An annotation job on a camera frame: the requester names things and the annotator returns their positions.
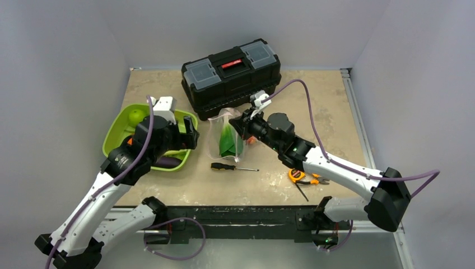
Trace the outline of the green leafy vegetable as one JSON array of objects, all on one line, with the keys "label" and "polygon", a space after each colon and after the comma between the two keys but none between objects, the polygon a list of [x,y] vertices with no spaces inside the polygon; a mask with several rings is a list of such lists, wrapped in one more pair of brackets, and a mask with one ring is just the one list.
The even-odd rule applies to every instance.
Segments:
[{"label": "green leafy vegetable", "polygon": [[225,124],[219,140],[219,154],[221,157],[239,156],[243,153],[244,141],[233,126]]}]

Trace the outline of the clear zip top bag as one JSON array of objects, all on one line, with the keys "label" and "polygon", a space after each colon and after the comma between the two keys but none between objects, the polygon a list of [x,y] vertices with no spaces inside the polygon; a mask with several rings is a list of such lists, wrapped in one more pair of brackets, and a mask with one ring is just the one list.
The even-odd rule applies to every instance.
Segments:
[{"label": "clear zip top bag", "polygon": [[213,160],[228,160],[239,163],[250,145],[257,142],[255,137],[242,140],[230,124],[230,119],[241,116],[234,108],[223,108],[217,116],[208,118],[209,130],[206,136],[207,155]]}]

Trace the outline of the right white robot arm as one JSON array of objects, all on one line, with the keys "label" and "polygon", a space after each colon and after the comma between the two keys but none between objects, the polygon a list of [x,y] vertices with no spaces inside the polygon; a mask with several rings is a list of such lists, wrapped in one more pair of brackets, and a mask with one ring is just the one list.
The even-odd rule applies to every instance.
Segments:
[{"label": "right white robot arm", "polygon": [[285,113],[273,113],[268,119],[263,113],[254,117],[251,111],[229,121],[243,139],[255,137],[278,154],[288,168],[317,174],[359,195],[356,200],[331,198],[316,210],[314,220],[328,228],[342,220],[369,220],[389,232],[399,228],[412,199],[402,175],[393,168],[385,171],[366,168],[331,154],[295,133],[295,125]]}]

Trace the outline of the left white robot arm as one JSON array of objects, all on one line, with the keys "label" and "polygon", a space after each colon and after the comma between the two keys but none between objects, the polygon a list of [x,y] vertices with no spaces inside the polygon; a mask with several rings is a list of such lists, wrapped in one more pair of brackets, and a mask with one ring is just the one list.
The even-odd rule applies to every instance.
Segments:
[{"label": "left white robot arm", "polygon": [[196,148],[199,133],[189,116],[182,119],[145,116],[121,144],[108,153],[93,185],[63,224],[34,241],[48,256],[46,268],[95,268],[103,255],[130,233],[142,228],[161,229],[167,222],[167,207],[155,197],[131,213],[102,225],[116,202],[156,161],[170,150]]}]

